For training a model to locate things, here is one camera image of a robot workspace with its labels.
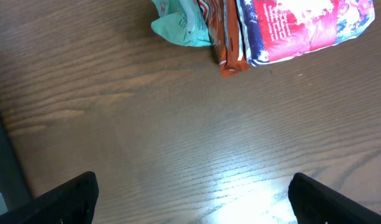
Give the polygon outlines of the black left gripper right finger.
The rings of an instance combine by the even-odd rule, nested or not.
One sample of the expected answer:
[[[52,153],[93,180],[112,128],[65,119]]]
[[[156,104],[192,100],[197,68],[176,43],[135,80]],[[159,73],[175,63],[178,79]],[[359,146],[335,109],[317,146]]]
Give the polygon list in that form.
[[[381,215],[303,174],[296,173],[288,199],[298,224],[381,224]]]

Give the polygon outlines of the red brown snack packet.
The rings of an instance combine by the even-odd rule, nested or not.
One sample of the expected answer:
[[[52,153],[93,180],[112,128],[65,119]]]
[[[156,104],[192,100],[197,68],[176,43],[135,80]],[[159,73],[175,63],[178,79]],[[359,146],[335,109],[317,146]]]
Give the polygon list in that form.
[[[249,68],[235,0],[198,0],[209,37],[226,78]]]

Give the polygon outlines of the pink purple snack bag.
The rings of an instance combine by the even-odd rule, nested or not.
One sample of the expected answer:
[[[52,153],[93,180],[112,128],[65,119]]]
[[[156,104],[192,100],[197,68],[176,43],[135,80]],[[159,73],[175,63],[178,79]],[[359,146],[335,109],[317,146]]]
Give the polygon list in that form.
[[[375,19],[373,0],[236,2],[247,63],[282,62],[360,36]]]

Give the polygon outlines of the teal green snack packet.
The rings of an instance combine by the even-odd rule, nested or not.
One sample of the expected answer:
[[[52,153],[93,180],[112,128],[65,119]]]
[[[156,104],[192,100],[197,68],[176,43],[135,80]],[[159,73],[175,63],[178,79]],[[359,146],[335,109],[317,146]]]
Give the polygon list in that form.
[[[170,43],[186,47],[209,47],[208,28],[195,0],[152,0],[159,18],[152,30]]]

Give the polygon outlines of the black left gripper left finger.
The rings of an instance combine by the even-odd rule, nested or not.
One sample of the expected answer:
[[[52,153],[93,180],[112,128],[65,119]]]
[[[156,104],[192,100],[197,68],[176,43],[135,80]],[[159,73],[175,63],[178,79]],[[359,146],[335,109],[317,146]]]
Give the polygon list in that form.
[[[0,224],[91,224],[99,188],[91,171],[0,216]]]

